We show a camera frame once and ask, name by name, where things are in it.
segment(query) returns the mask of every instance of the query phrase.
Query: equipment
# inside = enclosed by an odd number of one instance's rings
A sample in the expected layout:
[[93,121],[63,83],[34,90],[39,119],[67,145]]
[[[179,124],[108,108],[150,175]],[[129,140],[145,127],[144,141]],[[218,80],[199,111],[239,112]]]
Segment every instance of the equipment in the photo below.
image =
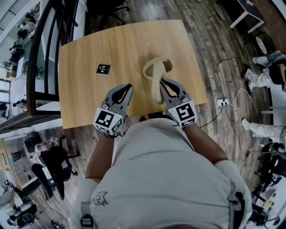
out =
[[126,109],[130,103],[132,93],[133,86],[131,84],[119,85],[107,93],[93,120],[97,130],[115,137],[121,134],[117,130],[127,118]]
[[[165,85],[175,92],[176,96],[170,95]],[[181,128],[197,121],[195,105],[182,84],[171,79],[161,79],[160,91],[167,104],[166,111]]]

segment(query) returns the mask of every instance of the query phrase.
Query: light wood tabletop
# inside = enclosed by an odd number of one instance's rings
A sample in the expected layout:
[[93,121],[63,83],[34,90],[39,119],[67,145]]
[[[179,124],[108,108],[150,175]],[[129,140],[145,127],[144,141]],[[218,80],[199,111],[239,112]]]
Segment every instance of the light wood tabletop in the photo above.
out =
[[[171,60],[170,78],[183,84],[195,104],[207,103],[198,61],[180,20],[148,21],[103,30],[66,44],[59,51],[59,99],[63,128],[93,123],[96,109],[110,89],[133,85],[130,117],[163,111],[151,96],[144,65],[155,57]],[[108,76],[96,74],[111,65]]]

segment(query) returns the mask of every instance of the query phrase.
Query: dark wood plank floor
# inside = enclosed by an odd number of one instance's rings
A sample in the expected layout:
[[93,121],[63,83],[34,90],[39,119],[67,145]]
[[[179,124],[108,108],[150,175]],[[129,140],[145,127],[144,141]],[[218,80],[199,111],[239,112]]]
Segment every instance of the dark wood plank floor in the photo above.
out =
[[[251,62],[251,57],[256,54],[254,46],[250,43],[244,44],[248,37],[239,33],[236,29],[231,30],[229,28],[232,21],[224,9],[215,3],[215,0],[127,0],[126,2],[131,10],[129,12],[126,10],[118,12],[118,15],[126,23],[166,19],[180,19],[183,21],[196,51],[208,97],[207,104],[197,106],[198,125],[211,121],[220,112],[216,105],[216,100],[222,98],[220,81],[216,72],[217,63],[220,60],[235,56],[252,68],[257,68]],[[92,17],[87,16],[87,34],[97,31],[99,20],[100,17],[94,20]],[[106,28],[117,25],[120,24],[111,18]],[[244,88],[244,81],[240,77],[243,69],[244,67],[238,59],[224,61],[218,67],[223,93],[225,98],[229,99],[231,103],[234,103],[238,90]],[[259,111],[268,108],[269,96],[266,88],[254,89],[252,98]],[[231,127],[226,111],[240,138],[243,152],[239,150],[239,140]],[[259,150],[259,146],[258,140],[253,139],[249,132],[243,130],[241,126],[242,118],[258,122],[258,115],[254,105],[245,92],[241,92],[238,95],[237,103],[234,107],[228,106],[227,110],[223,110],[221,115],[215,121],[205,126],[203,130],[237,164],[241,175],[252,189],[258,181],[257,176],[253,172],[258,166],[257,157],[259,153],[252,152],[246,161],[242,161],[242,159],[247,151]],[[261,121],[263,123],[270,123],[270,119],[262,118]],[[60,221],[68,228],[68,222],[64,218],[68,218],[76,195],[77,185],[84,177],[88,161],[98,140],[98,134],[93,126],[66,129],[64,131],[61,128],[57,128],[44,131],[41,135],[47,137],[63,133],[67,136],[67,146],[71,154],[76,153],[78,149],[81,152],[81,157],[72,159],[72,164],[78,171],[79,176],[72,176],[68,182],[65,182],[66,197],[64,201],[60,200],[56,191],[54,192],[55,197],[48,202],[45,201],[41,189],[31,195],[31,198],[40,204],[41,209],[46,207],[54,208],[63,215],[60,216],[55,211],[47,208],[39,216],[39,222],[44,228],[49,228],[51,219]]]

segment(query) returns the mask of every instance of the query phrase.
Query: office chair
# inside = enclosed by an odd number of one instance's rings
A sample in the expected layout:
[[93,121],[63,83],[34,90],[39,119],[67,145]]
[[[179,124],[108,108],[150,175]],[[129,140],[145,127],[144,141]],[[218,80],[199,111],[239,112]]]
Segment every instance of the office chair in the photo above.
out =
[[99,15],[103,15],[102,21],[99,23],[98,29],[103,30],[103,25],[107,23],[109,16],[113,16],[121,22],[121,25],[125,25],[120,17],[118,17],[115,12],[118,10],[126,9],[130,11],[130,8],[127,6],[119,7],[123,5],[125,0],[87,0],[86,6],[88,8],[88,13],[96,18]]
[[[78,173],[72,171],[72,165],[70,164],[70,158],[79,157],[80,153],[76,155],[67,156],[67,153],[62,148],[62,139],[59,141],[59,146],[53,146],[48,151],[41,152],[40,160],[47,167],[50,172],[51,178],[47,179],[43,172],[43,166],[40,164],[32,165],[32,172],[37,176],[40,184],[42,185],[46,200],[53,197],[53,191],[57,188],[59,195],[64,200],[64,182],[71,178],[71,174],[77,176]],[[62,163],[66,162],[67,167],[63,168]]]

